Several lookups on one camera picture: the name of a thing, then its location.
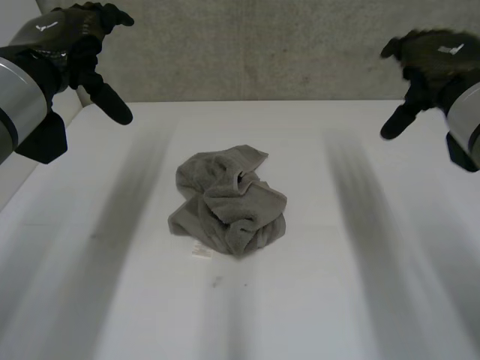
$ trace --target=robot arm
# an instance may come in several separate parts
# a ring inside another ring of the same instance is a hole
[[[115,5],[74,5],[27,22],[0,48],[0,163],[13,151],[48,164],[67,151],[65,125],[53,97],[83,86],[111,119],[132,121],[131,111],[95,72],[105,35],[133,19]]]
[[[391,39],[381,56],[394,56],[410,81],[405,103],[383,125],[386,140],[399,136],[418,113],[434,107],[445,116],[451,160],[470,172],[480,169],[480,40],[449,30],[411,31]]]

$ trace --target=dark spot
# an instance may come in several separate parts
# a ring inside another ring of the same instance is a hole
[[[215,287],[219,286],[220,283],[222,282],[222,279],[223,279],[223,278],[224,278],[223,276],[217,276],[217,277],[214,279],[213,284],[211,285],[211,287],[215,288]]]

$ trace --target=white wall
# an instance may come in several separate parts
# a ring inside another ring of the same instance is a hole
[[[25,22],[39,15],[40,10],[35,0],[1,0],[0,46],[8,45]],[[82,106],[75,91],[68,89],[55,97],[53,109],[64,119],[65,124],[69,125]],[[0,210],[5,207],[37,164],[36,161],[12,154],[0,165]]]

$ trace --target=glove logo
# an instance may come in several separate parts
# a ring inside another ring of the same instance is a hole
[[[44,30],[46,29],[50,29],[52,28],[53,26],[57,25],[59,22],[58,21],[55,21],[54,23],[50,24],[50,25],[47,25],[47,26],[35,26],[40,32],[44,32]]]
[[[460,46],[458,47],[446,47],[446,46],[441,46],[438,48],[437,51],[440,51],[441,53],[447,53],[447,54],[452,54],[452,55],[455,55],[456,53],[458,53],[462,47],[464,47],[464,43],[462,43]]]

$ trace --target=white surface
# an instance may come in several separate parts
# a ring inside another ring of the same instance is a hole
[[[0,359],[475,359],[479,176],[449,163],[439,113],[382,141],[396,104],[139,103],[127,127],[85,108],[0,213]],[[270,154],[257,173],[288,196],[286,235],[192,257],[167,226],[176,167],[240,144]],[[358,160],[341,171],[367,236],[345,229],[335,146]]]
[[[1,0],[0,47],[7,46],[27,21],[38,16],[40,10],[35,0]],[[53,109],[69,125],[82,106],[77,93],[69,88],[55,96]],[[37,162],[17,154],[12,154],[0,166],[0,209],[3,209],[36,166]]]

